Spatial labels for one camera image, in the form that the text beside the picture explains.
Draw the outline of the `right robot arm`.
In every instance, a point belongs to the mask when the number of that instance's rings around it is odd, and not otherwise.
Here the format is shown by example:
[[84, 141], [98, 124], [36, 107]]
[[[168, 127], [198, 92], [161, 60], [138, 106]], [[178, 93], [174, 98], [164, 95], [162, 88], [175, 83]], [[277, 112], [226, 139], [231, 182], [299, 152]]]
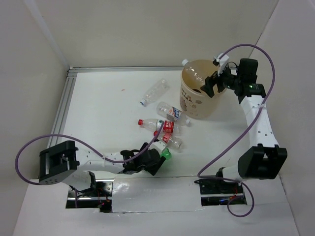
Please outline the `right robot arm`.
[[247, 179], [275, 179], [287, 158], [287, 150], [279, 146], [269, 121], [264, 99], [265, 88], [258, 84], [258, 62], [254, 59], [241, 59], [233, 75], [228, 67], [228, 57], [214, 60], [219, 68], [206, 78], [201, 88], [210, 97], [214, 87], [218, 92], [231, 89], [238, 97], [246, 116], [249, 128], [250, 148], [236, 165], [222, 167], [215, 176], [196, 181], [202, 194], [237, 194], [241, 191], [239, 182]]

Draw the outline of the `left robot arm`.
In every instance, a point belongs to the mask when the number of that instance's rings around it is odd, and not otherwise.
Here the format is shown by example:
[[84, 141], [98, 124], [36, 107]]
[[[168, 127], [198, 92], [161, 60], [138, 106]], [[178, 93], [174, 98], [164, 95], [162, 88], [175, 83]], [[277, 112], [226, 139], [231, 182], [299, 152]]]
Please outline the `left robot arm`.
[[102, 156], [77, 148], [74, 141], [65, 141], [40, 152], [39, 184], [65, 183], [77, 192], [92, 196], [97, 191], [95, 172], [132, 175], [146, 171], [155, 175], [166, 161], [162, 153], [166, 144], [144, 143], [139, 151], [122, 150]]

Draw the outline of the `green plastic bottle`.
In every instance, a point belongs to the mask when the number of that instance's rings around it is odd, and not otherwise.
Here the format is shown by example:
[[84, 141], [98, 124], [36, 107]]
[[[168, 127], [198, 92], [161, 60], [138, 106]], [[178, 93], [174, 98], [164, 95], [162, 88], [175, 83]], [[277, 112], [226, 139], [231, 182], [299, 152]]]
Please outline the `green plastic bottle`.
[[169, 160], [172, 158], [172, 154], [171, 152], [169, 151], [169, 148], [165, 148], [161, 154], [160, 154], [161, 157], [164, 157], [166, 160]]

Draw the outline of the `small red label bottle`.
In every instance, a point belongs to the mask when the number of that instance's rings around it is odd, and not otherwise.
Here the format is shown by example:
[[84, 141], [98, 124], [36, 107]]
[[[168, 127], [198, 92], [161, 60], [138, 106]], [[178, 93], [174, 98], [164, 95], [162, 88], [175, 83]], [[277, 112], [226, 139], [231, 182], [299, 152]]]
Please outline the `small red label bottle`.
[[183, 140], [174, 136], [172, 133], [160, 132], [157, 140], [164, 142], [168, 148], [171, 148], [175, 151], [181, 151], [184, 147]]

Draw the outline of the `large red label bottle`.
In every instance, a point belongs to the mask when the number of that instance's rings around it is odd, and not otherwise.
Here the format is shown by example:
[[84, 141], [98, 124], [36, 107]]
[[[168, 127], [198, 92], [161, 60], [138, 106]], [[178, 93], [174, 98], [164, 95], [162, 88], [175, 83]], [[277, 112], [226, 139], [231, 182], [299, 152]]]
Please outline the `large red label bottle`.
[[175, 136], [180, 136], [181, 126], [177, 123], [169, 120], [161, 120], [161, 119], [139, 119], [138, 125], [142, 128], [145, 128], [149, 131], [159, 131], [162, 127], [161, 133], [171, 133]]

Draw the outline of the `clear bottle white cap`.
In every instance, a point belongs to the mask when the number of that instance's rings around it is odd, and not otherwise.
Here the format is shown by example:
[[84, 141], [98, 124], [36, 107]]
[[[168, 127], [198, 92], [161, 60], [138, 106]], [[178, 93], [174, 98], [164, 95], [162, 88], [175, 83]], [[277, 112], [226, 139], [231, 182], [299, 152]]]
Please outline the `clear bottle white cap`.
[[198, 59], [194, 61], [184, 59], [182, 61], [182, 66], [189, 77], [188, 85], [192, 90], [198, 93], [203, 93], [201, 87], [205, 85], [206, 78], [217, 71], [217, 66], [215, 66], [212, 61], [206, 59]]

